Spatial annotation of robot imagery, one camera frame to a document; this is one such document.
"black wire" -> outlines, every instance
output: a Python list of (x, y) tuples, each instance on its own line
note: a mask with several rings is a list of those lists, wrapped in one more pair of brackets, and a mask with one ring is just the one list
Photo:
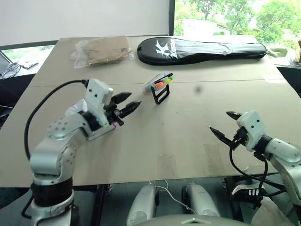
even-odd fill
[(286, 192), (286, 189), (282, 189), (282, 190), (279, 190), (279, 191), (274, 192), (274, 193), (271, 193), (271, 194), (263, 194), (263, 196), (266, 196), (266, 197), (272, 197), (272, 196), (281, 194), (281, 193), (283, 193), (283, 192)]
[(27, 219), (31, 219), (32, 217), (26, 214), (26, 211), (29, 207), (29, 205), (31, 204), (31, 202), (33, 201), (33, 195), (30, 197), (30, 199), (28, 200), (27, 204), (24, 206), (23, 210), (22, 210), (22, 217), (27, 218)]
[(87, 80), (72, 80), (72, 81), (68, 81), (63, 83), (62, 85), (56, 87), (54, 90), (52, 90), (50, 93), (47, 94), (46, 97), (44, 97), (44, 99), (38, 104), (38, 106), (36, 106), (36, 108), (32, 111), (32, 113), (30, 114), (26, 126), (25, 126), (25, 130), (24, 130), (24, 147), (25, 147), (25, 153), (26, 153), (26, 157), (29, 160), (30, 159), (30, 152), (29, 152), (29, 147), (28, 147), (28, 130), (29, 130), (29, 125), (32, 121), (32, 118), (34, 117), (35, 113), (39, 110), (39, 108), (47, 101), (47, 99), (54, 94), (55, 92), (57, 92), (59, 89), (61, 89), (62, 87), (69, 85), (71, 83), (83, 83), (84, 85), (87, 84)]
[(234, 161), (233, 161), (232, 152), (233, 152), (233, 142), (232, 142), (231, 145), (230, 145), (230, 151), (229, 151), (229, 158), (230, 158), (230, 162), (231, 162), (232, 166), (233, 166), (238, 172), (240, 172), (242, 175), (244, 175), (244, 176), (246, 176), (246, 177), (248, 177), (248, 178), (254, 179), (254, 180), (261, 181), (260, 178), (256, 178), (256, 177), (254, 177), (254, 176), (252, 176), (252, 175), (246, 174), (246, 173), (243, 172), (240, 168), (238, 168), (238, 167), (235, 165)]
[(263, 176), (262, 176), (261, 181), (260, 181), (260, 183), (258, 185), (259, 195), (262, 195), (262, 190), (261, 189), (262, 189), (263, 182), (264, 182), (265, 178), (267, 177), (268, 168), (269, 168), (268, 161), (265, 159), (264, 160), (264, 172), (263, 172)]

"cardboard surface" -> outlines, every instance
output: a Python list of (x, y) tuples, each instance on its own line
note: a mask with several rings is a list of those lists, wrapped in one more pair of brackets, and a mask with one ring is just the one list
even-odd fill
[[(269, 136), (300, 145), (300, 98), (285, 80), (281, 82), (175, 82), (161, 105), (151, 95), (143, 96), (141, 85), (112, 85), (114, 93), (131, 91), (128, 101), (141, 99), (142, 103), (122, 127), (77, 150), (74, 185), (238, 175), (229, 161), (228, 147), (209, 129), (212, 126), (232, 138), (238, 126), (226, 115), (231, 110), (257, 110)], [(24, 127), (33, 108), (53, 88), (28, 88), (0, 130), (0, 186), (32, 182)], [(30, 127), (30, 151), (45, 136), (48, 125), (63, 117), (84, 93), (83, 86), (68, 86), (42, 106)], [(247, 173), (263, 172), (263, 163), (244, 147), (233, 156), (241, 169), (248, 167)]]
[[(232, 40), (241, 41), (242, 37), (232, 36)], [(130, 37), (132, 49), (146, 38)], [(141, 99), (142, 103), (125, 118), (124, 126), (77, 150), (74, 185), (238, 175), (227, 146), (209, 129), (212, 126), (233, 137), (238, 126), (226, 111), (257, 110), (269, 136), (301, 145), (300, 98), (266, 57), (261, 61), (208, 61), (164, 67), (136, 59), (73, 69), (70, 54), (81, 39), (58, 42), (0, 130), (1, 187), (26, 187), (32, 182), (24, 153), (24, 127), (35, 106), (57, 85), (87, 77), (110, 84), (115, 94), (132, 92), (120, 108), (132, 100)], [(174, 80), (169, 97), (156, 105), (151, 94), (141, 93), (141, 87), (161, 71), (173, 72)], [(30, 127), (30, 151), (43, 139), (48, 125), (63, 117), (65, 110), (84, 94), (82, 85), (70, 85), (41, 107)], [(247, 173), (263, 172), (263, 163), (244, 147), (238, 148), (233, 157), (241, 169), (248, 167)]]

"white robotic arm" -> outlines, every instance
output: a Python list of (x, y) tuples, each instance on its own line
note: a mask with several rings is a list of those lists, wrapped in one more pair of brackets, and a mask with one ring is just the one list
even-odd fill
[(106, 83), (91, 79), (85, 101), (87, 111), (80, 111), (54, 121), (46, 137), (35, 147), (30, 158), (33, 171), (32, 225), (78, 225), (78, 208), (73, 204), (72, 175), (76, 150), (87, 140), (95, 139), (132, 113), (140, 102), (131, 102), (122, 110), (117, 104), (131, 93), (112, 97)]
[(255, 157), (270, 161), (280, 173), (291, 202), (297, 206), (297, 212), (300, 212), (301, 148), (267, 136), (265, 134), (265, 126), (256, 111), (249, 111), (244, 114), (227, 112), (227, 115), (237, 120), (237, 124), (240, 127), (233, 141), (227, 139), (224, 134), (216, 129), (210, 128), (211, 131), (217, 138), (233, 149), (242, 144), (248, 151), (255, 151)]

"marker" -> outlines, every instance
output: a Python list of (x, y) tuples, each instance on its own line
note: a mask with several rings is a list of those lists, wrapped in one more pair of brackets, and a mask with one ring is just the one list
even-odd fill
[(168, 78), (169, 78), (169, 77), (171, 77), (171, 76), (173, 76), (173, 74), (172, 74), (172, 73), (169, 73), (169, 74), (163, 76), (163, 78), (160, 78), (160, 79), (154, 81), (154, 83), (161, 82), (161, 80), (164, 79), (165, 77), (168, 77)]
[(173, 77), (170, 77), (169, 79), (166, 79), (166, 80), (164, 81), (164, 83), (170, 83), (172, 80), (173, 80)]
[(158, 82), (158, 83), (156, 83), (156, 87), (160, 87), (160, 86), (163, 86), (164, 85), (164, 82)]

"black stand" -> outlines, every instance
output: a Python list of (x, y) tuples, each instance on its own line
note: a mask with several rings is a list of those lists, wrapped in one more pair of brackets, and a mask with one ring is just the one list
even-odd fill
[[(229, 197), (231, 195), (231, 192), (235, 188), (236, 178), (237, 177), (227, 177), (227, 178), (225, 178), (226, 189), (227, 189), (227, 193), (228, 193)], [(243, 214), (241, 212), (239, 202), (235, 202), (235, 201), (230, 200), (230, 207), (231, 207), (233, 219), (237, 220), (237, 221), (240, 221), (240, 222), (244, 222), (244, 217), (243, 217)]]
[(153, 87), (151, 87), (151, 91), (152, 91), (152, 95), (154, 97), (154, 100), (155, 100), (156, 104), (159, 105), (163, 102), (163, 100), (165, 100), (166, 97), (168, 97), (168, 95), (169, 95), (169, 86), (167, 84), (166, 87), (164, 89), (162, 89), (161, 92), (158, 93), (158, 95), (156, 95), (155, 89)]
[(97, 185), (96, 187), (95, 200), (90, 224), (91, 226), (100, 226), (106, 187), (107, 185)]

